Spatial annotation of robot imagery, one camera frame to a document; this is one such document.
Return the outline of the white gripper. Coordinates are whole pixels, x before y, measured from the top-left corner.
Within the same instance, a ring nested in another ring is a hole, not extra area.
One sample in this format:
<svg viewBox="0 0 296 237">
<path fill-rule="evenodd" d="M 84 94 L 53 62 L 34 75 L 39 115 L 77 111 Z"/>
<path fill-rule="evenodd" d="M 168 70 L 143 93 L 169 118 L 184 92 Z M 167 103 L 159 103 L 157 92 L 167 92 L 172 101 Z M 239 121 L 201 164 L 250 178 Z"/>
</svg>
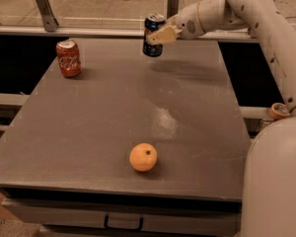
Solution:
<svg viewBox="0 0 296 237">
<path fill-rule="evenodd" d="M 165 44 L 181 38 L 193 40 L 201 36 L 201 26 L 198 20 L 197 5 L 189 5 L 167 20 L 165 25 L 157 31 L 145 31 L 145 38 L 149 44 Z"/>
</svg>

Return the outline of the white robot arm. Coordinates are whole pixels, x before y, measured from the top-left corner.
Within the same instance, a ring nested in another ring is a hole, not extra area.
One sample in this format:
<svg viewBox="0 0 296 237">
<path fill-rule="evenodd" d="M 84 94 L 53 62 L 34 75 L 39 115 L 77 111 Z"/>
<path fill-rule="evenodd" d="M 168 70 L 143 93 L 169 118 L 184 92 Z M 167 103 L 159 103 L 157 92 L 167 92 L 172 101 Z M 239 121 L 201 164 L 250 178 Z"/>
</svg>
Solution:
<svg viewBox="0 0 296 237">
<path fill-rule="evenodd" d="M 296 237 L 296 30 L 273 0 L 203 0 L 146 39 L 165 44 L 243 27 L 258 41 L 273 77 L 276 92 L 260 94 L 270 107 L 283 105 L 288 116 L 263 128 L 249 149 L 238 237 Z"/>
</svg>

